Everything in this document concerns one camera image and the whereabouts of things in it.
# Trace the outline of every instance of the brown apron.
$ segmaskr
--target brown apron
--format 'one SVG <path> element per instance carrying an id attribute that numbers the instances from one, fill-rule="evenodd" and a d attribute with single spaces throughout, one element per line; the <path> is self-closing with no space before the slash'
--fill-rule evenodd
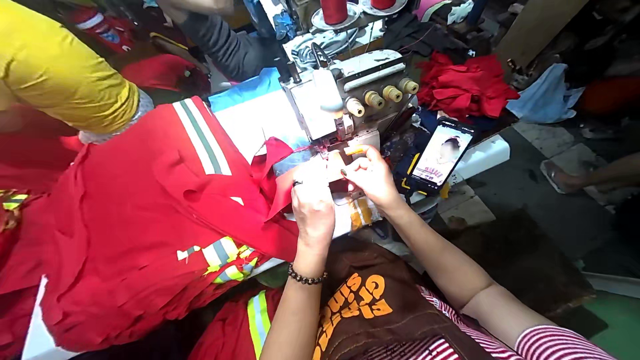
<path id="1" fill-rule="evenodd" d="M 314 360 L 350 359 L 374 347 L 439 338 L 461 359 L 493 360 L 420 294 L 418 274 L 383 247 L 341 239 L 326 264 Z"/>

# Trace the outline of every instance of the hand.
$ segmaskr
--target hand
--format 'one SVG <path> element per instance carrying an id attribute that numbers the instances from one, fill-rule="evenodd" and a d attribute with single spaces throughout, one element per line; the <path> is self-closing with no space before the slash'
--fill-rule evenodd
<path id="1" fill-rule="evenodd" d="M 371 145 L 366 147 L 366 158 L 358 158 L 344 169 L 343 176 L 361 188 L 383 213 L 404 201 L 396 190 L 391 171 L 382 155 Z"/>
<path id="2" fill-rule="evenodd" d="M 300 230 L 298 254 L 305 252 L 326 257 L 335 227 L 326 161 L 312 158 L 296 169 L 293 178 L 302 182 L 291 190 L 293 213 Z"/>

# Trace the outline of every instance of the person's foot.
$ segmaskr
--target person's foot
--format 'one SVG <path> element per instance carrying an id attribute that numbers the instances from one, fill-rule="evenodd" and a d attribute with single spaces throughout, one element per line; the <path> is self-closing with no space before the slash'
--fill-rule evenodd
<path id="1" fill-rule="evenodd" d="M 582 188 L 579 176 L 567 174 L 551 160 L 543 161 L 541 170 L 559 193 L 572 193 Z"/>

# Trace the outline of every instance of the red and white striped shirt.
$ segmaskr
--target red and white striped shirt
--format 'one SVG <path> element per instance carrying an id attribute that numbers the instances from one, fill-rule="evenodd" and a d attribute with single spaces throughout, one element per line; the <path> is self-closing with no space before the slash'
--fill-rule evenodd
<path id="1" fill-rule="evenodd" d="M 500 360 L 614 360 L 609 354 L 577 333 L 558 326 L 540 325 L 524 331 L 515 351 L 503 343 L 467 326 L 458 313 L 429 290 L 419 286 L 422 296 L 451 319 L 494 358 Z M 431 339 L 398 343 L 368 350 L 361 360 L 456 360 L 458 355 L 444 340 Z"/>

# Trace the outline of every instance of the red thread spool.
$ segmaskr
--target red thread spool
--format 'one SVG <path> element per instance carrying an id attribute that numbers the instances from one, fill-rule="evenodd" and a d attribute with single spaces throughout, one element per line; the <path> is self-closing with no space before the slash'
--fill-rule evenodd
<path id="1" fill-rule="evenodd" d="M 396 0 L 371 0 L 371 6 L 378 10 L 386 10 L 396 4 Z"/>
<path id="2" fill-rule="evenodd" d="M 327 25 L 336 25 L 345 21 L 347 14 L 347 0 L 320 0 L 324 22 Z"/>

